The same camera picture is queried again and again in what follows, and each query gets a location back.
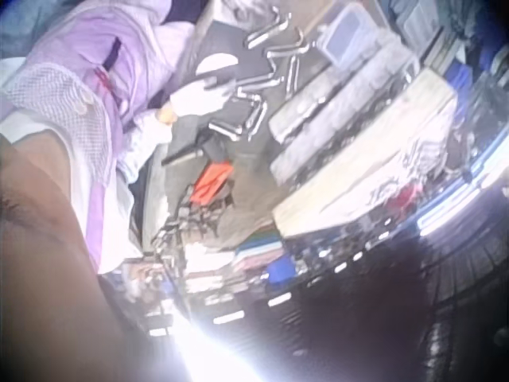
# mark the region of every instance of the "bright light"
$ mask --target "bright light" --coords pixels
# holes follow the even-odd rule
[[[379,240],[385,240],[387,237],[389,237],[389,232],[384,232],[379,236]]]
[[[163,337],[166,335],[166,329],[165,328],[161,328],[161,329],[152,329],[149,331],[149,335],[151,337]]]
[[[228,322],[232,322],[235,320],[240,320],[245,317],[245,313],[243,310],[239,310],[238,312],[227,314],[225,316],[216,317],[212,320],[216,325],[226,324]]]
[[[503,164],[490,172],[490,174],[481,183],[481,189],[487,189],[488,187],[491,187],[496,181],[499,180],[506,168],[507,165]]]
[[[359,261],[363,258],[363,253],[362,252],[359,252],[358,254],[356,254],[355,256],[353,256],[353,261]]]
[[[509,166],[509,157],[507,153],[509,152],[509,138],[505,138],[503,142],[496,148],[495,152],[486,159],[483,164],[483,170],[477,177],[486,176],[486,178],[481,183],[482,189],[487,189],[493,183],[495,183],[499,177],[503,174],[505,169]]]
[[[205,336],[180,312],[173,315],[173,338],[193,382],[262,382],[248,364]]]
[[[336,268],[334,268],[334,272],[340,273],[343,269],[346,269],[346,267],[347,267],[347,264],[342,263],[342,264],[338,265]]]
[[[480,191],[478,189],[473,190],[460,204],[456,205],[453,209],[450,209],[446,214],[436,219],[432,224],[422,229],[421,236],[428,236],[430,233],[433,233],[436,230],[438,230],[441,226],[450,221],[462,209],[464,209],[479,194]]]
[[[423,230],[432,225],[435,221],[439,220],[442,216],[449,213],[451,206],[457,205],[464,200],[472,191],[470,185],[462,185],[457,189],[453,195],[442,201],[437,207],[426,213],[418,220],[418,227]]]
[[[272,298],[269,300],[268,304],[270,307],[282,304],[283,302],[287,302],[292,298],[292,294],[290,292],[282,294],[281,296],[277,296],[276,298]]]
[[[324,257],[326,257],[329,253],[331,253],[331,249],[324,249],[322,251],[320,251],[320,253],[318,253],[318,257],[320,257],[321,259],[323,259]]]

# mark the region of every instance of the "metal tool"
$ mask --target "metal tool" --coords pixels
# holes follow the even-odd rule
[[[226,137],[232,142],[238,142],[242,138],[243,129],[241,126],[233,126],[229,123],[213,119],[208,123],[208,128]]]
[[[276,76],[276,72],[278,71],[278,66],[272,59],[268,59],[270,65],[270,72],[267,74],[262,74],[261,76],[249,77],[244,80],[238,80],[236,82],[237,87],[242,87],[246,85],[256,84],[261,81],[272,80]]]
[[[285,77],[273,78],[272,80],[265,80],[253,84],[247,84],[239,87],[241,92],[259,92],[268,88],[276,88],[285,81]]]
[[[272,37],[275,37],[282,31],[288,29],[289,20],[291,19],[292,14],[281,15],[280,9],[276,6],[272,7],[272,12],[275,15],[274,23],[247,36],[246,40],[244,41],[244,46],[246,48],[256,48],[257,46],[263,44],[265,41],[268,41]]]
[[[237,89],[235,98],[241,101],[247,101],[253,106],[253,110],[244,123],[244,129],[247,133],[247,140],[251,140],[260,129],[266,113],[269,109],[268,103],[259,94],[245,93]]]
[[[297,92],[299,70],[301,68],[301,59],[298,56],[292,56],[288,64],[288,75],[286,76],[286,100],[289,100]]]
[[[302,29],[300,29],[300,28],[296,28],[295,31],[297,32],[297,35],[298,35],[298,39],[297,39],[296,43],[288,44],[288,45],[270,46],[269,48],[265,49],[265,52],[269,52],[269,51],[281,52],[281,51],[286,51],[286,50],[291,50],[291,49],[301,47],[305,41],[304,32],[302,32]]]
[[[257,106],[257,115],[254,119],[253,126],[247,132],[247,140],[250,141],[260,130],[260,126],[262,125],[263,120],[269,110],[268,103],[264,100]]]
[[[288,49],[288,50],[267,50],[266,51],[266,57],[267,59],[274,59],[274,58],[285,58],[285,57],[291,57],[291,56],[298,56],[301,54],[306,54],[311,49],[311,44],[305,41],[301,46],[298,48]]]

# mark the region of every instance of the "white sleeve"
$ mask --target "white sleeve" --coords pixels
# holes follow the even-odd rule
[[[135,183],[157,145],[172,141],[172,127],[156,118],[156,110],[148,110],[134,118],[134,128],[123,136],[122,151],[117,162],[128,184]]]

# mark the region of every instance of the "blue object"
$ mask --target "blue object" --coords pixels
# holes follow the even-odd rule
[[[267,273],[269,274],[269,283],[279,284],[297,276],[295,265],[288,255],[283,255],[273,263],[267,266]]]
[[[468,95],[473,86],[472,68],[454,59],[445,72],[445,79],[458,93],[458,105],[454,123],[463,122],[468,110]]]

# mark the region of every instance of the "lavender garment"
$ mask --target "lavender garment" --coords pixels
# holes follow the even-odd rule
[[[46,33],[27,56],[25,67],[54,63],[75,73],[102,101],[110,124],[109,181],[95,180],[88,203],[85,240],[96,269],[103,267],[108,251],[121,251],[115,241],[127,238],[104,235],[105,224],[115,222],[118,207],[105,204],[107,193],[116,193],[116,159],[121,154],[122,126],[144,111],[150,98],[173,74],[192,35],[193,25],[174,22],[159,25],[171,2],[155,0],[88,0]],[[109,72],[102,68],[115,38],[122,45]]]

